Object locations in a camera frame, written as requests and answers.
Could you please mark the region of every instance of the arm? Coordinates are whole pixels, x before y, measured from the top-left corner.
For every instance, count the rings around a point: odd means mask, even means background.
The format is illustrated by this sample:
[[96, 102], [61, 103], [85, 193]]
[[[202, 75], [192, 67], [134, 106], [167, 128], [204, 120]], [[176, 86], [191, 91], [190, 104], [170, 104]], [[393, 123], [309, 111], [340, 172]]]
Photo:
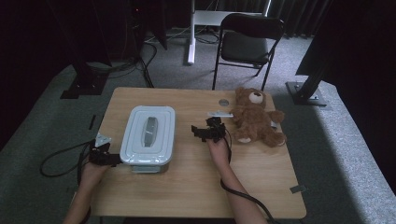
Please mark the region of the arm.
[[99, 166], [91, 162], [85, 164], [81, 182], [64, 219], [64, 224], [80, 223], [84, 219], [90, 209], [93, 190], [108, 168], [109, 166]]
[[[209, 146], [212, 160], [219, 171], [224, 185], [230, 189], [248, 194], [241, 182], [239, 182], [230, 166], [230, 163], [228, 162], [228, 147], [224, 139], [221, 139], [217, 143], [214, 143], [211, 139], [206, 139], [206, 142]], [[226, 192], [236, 223], [267, 224], [267, 221], [257, 204], [228, 191]]]

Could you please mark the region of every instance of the gray carpet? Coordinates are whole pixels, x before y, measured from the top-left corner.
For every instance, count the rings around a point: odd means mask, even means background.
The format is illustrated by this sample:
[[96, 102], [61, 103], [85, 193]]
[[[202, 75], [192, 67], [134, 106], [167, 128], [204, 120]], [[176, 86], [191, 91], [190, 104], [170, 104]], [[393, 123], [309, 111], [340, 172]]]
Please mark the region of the gray carpet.
[[[200, 35], [215, 40], [211, 35]], [[295, 105], [285, 82], [305, 81], [295, 76], [311, 39], [283, 38], [277, 48], [265, 90], [276, 108], [286, 113], [282, 129], [288, 137], [291, 160], [303, 193], [307, 215], [281, 223], [396, 223], [396, 198], [379, 171], [352, 117], [333, 85], [319, 85], [326, 109]], [[197, 41], [195, 64], [187, 65], [189, 41], [168, 40], [168, 50], [153, 43], [157, 54], [148, 67], [156, 88], [211, 89], [216, 45]], [[145, 45], [147, 62], [154, 48]], [[0, 223], [60, 223], [76, 189], [76, 171], [56, 178], [40, 175], [38, 168], [52, 152], [93, 139], [100, 118], [115, 88], [145, 87], [141, 66], [110, 74], [100, 96], [61, 100], [76, 75], [72, 66], [56, 76], [29, 116], [0, 153]], [[262, 74], [244, 68], [221, 67], [217, 90], [259, 88]], [[64, 153], [46, 165], [57, 174], [73, 166], [81, 147]], [[153, 223], [158, 220], [146, 220]], [[104, 223], [122, 223], [122, 217], [104, 217]], [[99, 223], [92, 217], [90, 223]]]

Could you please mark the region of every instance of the teddy bear paw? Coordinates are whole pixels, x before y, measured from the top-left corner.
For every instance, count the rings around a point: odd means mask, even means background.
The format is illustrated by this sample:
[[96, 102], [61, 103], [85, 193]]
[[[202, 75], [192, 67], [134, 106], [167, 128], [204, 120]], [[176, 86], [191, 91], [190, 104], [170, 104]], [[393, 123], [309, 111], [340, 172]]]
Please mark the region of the teddy bear paw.
[[239, 138], [239, 139], [238, 139], [238, 142], [241, 142], [241, 143], [249, 143], [249, 142], [251, 142], [251, 139], [250, 139], [250, 138]]

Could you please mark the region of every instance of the black folding chair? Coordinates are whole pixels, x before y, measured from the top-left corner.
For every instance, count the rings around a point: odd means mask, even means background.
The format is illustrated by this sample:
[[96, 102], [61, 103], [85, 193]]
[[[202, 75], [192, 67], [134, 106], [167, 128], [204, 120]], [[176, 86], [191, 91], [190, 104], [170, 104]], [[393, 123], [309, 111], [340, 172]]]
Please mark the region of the black folding chair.
[[[226, 16], [220, 26], [212, 90], [216, 87], [219, 64], [257, 69], [255, 77], [268, 64], [262, 83], [263, 91], [276, 45], [283, 34], [284, 25], [280, 19], [242, 13], [232, 13]], [[267, 39], [274, 40], [270, 49], [268, 49]]]

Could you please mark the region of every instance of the forearm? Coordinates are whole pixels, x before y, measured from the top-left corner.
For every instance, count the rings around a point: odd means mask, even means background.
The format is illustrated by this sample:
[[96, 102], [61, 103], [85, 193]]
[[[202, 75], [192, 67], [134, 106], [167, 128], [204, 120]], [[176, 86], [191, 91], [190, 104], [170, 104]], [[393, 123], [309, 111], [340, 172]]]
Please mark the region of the forearm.
[[[248, 194], [230, 166], [219, 168], [221, 180], [226, 187]], [[227, 191], [227, 198], [238, 224], [266, 224], [262, 211], [254, 202]]]
[[92, 189], [78, 189], [64, 219], [64, 224], [80, 223], [90, 209], [91, 199]]

